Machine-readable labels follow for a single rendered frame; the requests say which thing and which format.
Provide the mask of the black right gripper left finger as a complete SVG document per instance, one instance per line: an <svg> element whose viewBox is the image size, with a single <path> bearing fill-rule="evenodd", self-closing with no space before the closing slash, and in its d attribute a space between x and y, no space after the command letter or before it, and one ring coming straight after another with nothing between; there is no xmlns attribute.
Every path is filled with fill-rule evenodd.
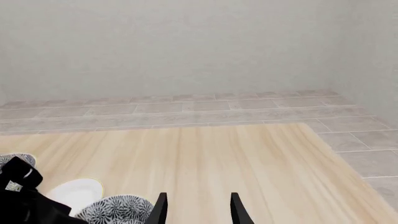
<svg viewBox="0 0 398 224"><path fill-rule="evenodd" d="M167 193L162 192L146 220L146 224L165 224L167 219L168 200Z"/></svg>

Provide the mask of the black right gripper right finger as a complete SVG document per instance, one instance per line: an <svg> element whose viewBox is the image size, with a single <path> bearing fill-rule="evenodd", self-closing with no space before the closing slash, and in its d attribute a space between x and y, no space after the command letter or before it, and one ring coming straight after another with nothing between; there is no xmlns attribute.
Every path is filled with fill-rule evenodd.
<svg viewBox="0 0 398 224"><path fill-rule="evenodd" d="M230 210L233 224L254 224L236 192L231 194Z"/></svg>

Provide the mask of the black white patterned bowl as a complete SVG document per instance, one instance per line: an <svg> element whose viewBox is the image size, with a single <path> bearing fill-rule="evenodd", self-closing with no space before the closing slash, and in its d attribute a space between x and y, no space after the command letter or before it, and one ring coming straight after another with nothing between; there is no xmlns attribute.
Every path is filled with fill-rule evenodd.
<svg viewBox="0 0 398 224"><path fill-rule="evenodd" d="M75 218L88 224L144 224L153 208L137 195L115 195L88 205Z"/></svg>
<svg viewBox="0 0 398 224"><path fill-rule="evenodd" d="M35 167L36 160L32 154L25 154L25 153L14 153L14 154L2 154L0 155L0 173L2 173L2 167L7 164L12 158L18 157L24 162L30 164L31 166ZM22 190L22 186L17 184L16 182L9 181L6 190L11 190L14 192L20 192Z"/></svg>

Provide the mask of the white plate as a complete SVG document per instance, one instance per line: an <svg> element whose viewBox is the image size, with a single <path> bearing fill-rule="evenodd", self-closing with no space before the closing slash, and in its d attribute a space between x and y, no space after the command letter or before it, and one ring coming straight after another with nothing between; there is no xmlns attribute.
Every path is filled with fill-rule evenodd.
<svg viewBox="0 0 398 224"><path fill-rule="evenodd" d="M74 217L84 208L103 198L103 184L96 179L75 179L56 186L45 196L71 208Z"/></svg>

